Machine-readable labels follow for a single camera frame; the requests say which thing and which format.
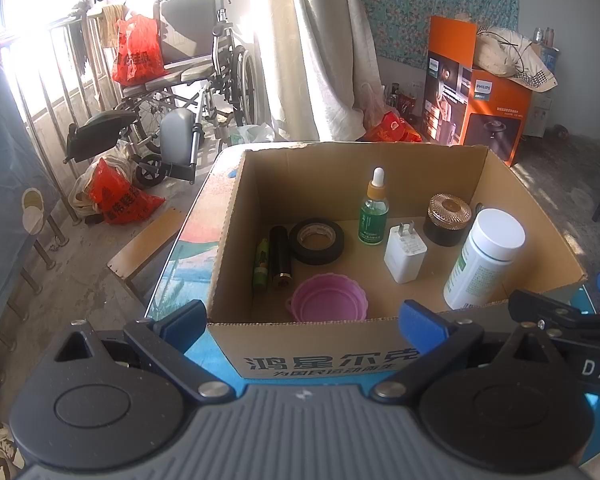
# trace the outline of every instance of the green dropper bottle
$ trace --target green dropper bottle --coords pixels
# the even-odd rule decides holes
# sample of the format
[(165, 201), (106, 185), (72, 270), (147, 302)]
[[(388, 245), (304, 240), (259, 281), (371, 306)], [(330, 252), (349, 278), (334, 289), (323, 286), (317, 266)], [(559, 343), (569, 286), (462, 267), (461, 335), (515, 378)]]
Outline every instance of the green dropper bottle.
[(384, 170), (376, 168), (374, 178), (366, 188), (366, 198), (360, 208), (358, 238), (365, 244), (378, 245), (384, 238), (389, 203), (384, 189)]

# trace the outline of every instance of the concrete floor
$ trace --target concrete floor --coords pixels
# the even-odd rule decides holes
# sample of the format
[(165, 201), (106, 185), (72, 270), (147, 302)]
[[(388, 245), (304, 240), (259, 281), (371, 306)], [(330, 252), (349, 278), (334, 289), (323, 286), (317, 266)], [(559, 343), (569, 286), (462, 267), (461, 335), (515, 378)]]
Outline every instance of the concrete floor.
[[(209, 139), (201, 153), (195, 186), (167, 179), (152, 190), (167, 198), (153, 218), (169, 206), (188, 211), (214, 155)], [(582, 137), (523, 140), (513, 171), (570, 243), (591, 282), (600, 270), (600, 220), (591, 221), (600, 196), (600, 142)], [(51, 253), (56, 267), (45, 270), (38, 261), (37, 268), (31, 269), (44, 286), (42, 293), (32, 296), (28, 286), (21, 287), (18, 302), (29, 309), (29, 320), (19, 324), (7, 312), (1, 321), (3, 331), (16, 336), (18, 346), (9, 354), (0, 345), (0, 368), (7, 373), (0, 391), (0, 420), (8, 420), (9, 408), (26, 377), (54, 334), (68, 322), (87, 319), (96, 330), (115, 330), (144, 314), (144, 306), (128, 295), (107, 269), (107, 262), (150, 221), (123, 226), (64, 223), (62, 230), (70, 241)], [(146, 300), (167, 255), (168, 248), (134, 280)], [(593, 283), (589, 290), (600, 301)]]

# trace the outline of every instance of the silver bolt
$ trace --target silver bolt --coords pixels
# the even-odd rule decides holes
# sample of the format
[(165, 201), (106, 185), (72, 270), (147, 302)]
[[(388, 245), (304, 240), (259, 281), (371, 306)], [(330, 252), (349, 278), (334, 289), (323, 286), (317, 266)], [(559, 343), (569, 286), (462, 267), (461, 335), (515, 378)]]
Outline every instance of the silver bolt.
[(209, 381), (208, 383), (200, 384), (198, 387), (198, 393), (209, 399), (224, 397), (229, 391), (229, 385), (222, 381)]
[(407, 392), (407, 387), (395, 381), (384, 381), (376, 384), (374, 391), (378, 397), (383, 399), (397, 399)]

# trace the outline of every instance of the pink bowl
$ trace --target pink bowl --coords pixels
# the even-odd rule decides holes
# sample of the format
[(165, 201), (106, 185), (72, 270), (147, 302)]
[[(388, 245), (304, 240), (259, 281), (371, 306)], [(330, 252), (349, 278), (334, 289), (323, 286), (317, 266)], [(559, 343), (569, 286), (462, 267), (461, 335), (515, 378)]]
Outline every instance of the pink bowl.
[(365, 291), (342, 274), (316, 274), (302, 282), (286, 308), (297, 322), (360, 321), (368, 309)]

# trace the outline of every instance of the white bottle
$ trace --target white bottle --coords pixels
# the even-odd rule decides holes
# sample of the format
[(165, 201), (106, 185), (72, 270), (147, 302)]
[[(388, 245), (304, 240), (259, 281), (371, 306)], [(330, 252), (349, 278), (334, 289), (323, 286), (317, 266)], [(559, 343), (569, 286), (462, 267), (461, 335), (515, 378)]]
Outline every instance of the white bottle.
[(509, 213), (480, 211), (446, 281), (446, 304), (455, 310), (483, 306), (524, 243), (525, 230)]
[(413, 227), (413, 222), (389, 230), (384, 263), (396, 283), (412, 282), (418, 277), (427, 246)]

